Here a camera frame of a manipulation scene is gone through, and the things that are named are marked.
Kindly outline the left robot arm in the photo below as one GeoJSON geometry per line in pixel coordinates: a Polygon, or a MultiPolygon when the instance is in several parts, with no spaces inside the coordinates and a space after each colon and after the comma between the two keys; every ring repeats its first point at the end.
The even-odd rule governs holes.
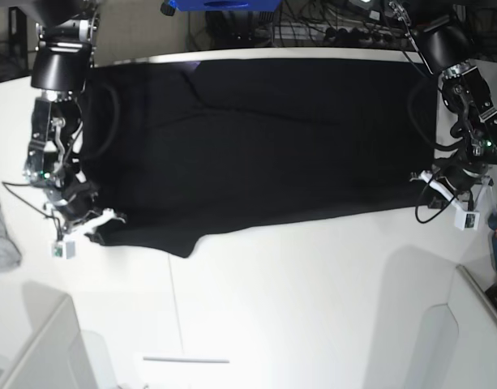
{"type": "Polygon", "coordinates": [[[410,6],[402,1],[383,2],[382,8],[390,10],[402,25],[405,37],[426,66],[421,82],[409,94],[408,113],[413,113],[418,93],[435,82],[445,107],[456,116],[449,130],[453,143],[429,142],[448,157],[439,158],[432,170],[419,175],[448,203],[456,204],[460,195],[470,194],[484,181],[488,169],[497,165],[497,108],[473,59],[473,41],[451,12],[424,20],[412,16],[410,6]]]}

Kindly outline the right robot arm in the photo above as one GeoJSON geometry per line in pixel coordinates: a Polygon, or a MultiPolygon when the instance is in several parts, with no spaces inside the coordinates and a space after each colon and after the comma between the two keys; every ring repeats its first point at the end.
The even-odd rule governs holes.
{"type": "Polygon", "coordinates": [[[81,179],[81,164],[102,156],[118,131],[120,104],[110,86],[113,116],[109,133],[96,150],[80,153],[88,110],[82,109],[87,78],[93,67],[100,23],[97,1],[32,1],[21,7],[36,20],[36,59],[31,85],[40,91],[32,111],[32,133],[24,164],[27,185],[41,190],[47,203],[41,214],[54,222],[56,246],[73,233],[93,233],[110,220],[125,218],[95,204],[96,186],[81,179]]]}

